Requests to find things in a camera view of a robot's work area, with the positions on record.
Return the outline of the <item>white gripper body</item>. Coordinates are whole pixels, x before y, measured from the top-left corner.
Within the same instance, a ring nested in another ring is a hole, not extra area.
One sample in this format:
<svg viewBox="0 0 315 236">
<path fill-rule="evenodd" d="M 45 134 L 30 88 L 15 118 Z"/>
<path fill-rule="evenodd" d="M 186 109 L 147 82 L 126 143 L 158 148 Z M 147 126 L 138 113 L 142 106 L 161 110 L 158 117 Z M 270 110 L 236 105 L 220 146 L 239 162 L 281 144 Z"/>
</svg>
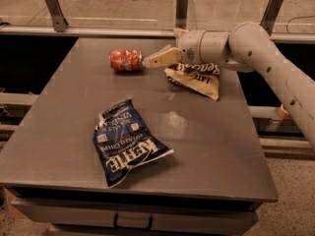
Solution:
<svg viewBox="0 0 315 236">
<path fill-rule="evenodd" d="M 229 58 L 229 33 L 225 31 L 191 30 L 179 37 L 177 46 L 182 61 L 189 64 L 221 64 Z"/>
</svg>

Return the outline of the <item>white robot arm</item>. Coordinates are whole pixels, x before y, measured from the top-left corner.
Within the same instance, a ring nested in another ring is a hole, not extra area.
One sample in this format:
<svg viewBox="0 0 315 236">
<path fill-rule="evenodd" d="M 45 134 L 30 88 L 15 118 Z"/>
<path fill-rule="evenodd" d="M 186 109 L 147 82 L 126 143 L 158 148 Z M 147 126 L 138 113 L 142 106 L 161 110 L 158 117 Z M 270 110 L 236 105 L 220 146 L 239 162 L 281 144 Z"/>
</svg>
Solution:
<svg viewBox="0 0 315 236">
<path fill-rule="evenodd" d="M 178 62 L 214 63 L 237 72 L 258 72 L 315 147 L 315 81 L 284 57 L 260 25 L 245 22 L 232 31 L 174 31 L 176 44 L 147 56 L 147 68 Z"/>
</svg>

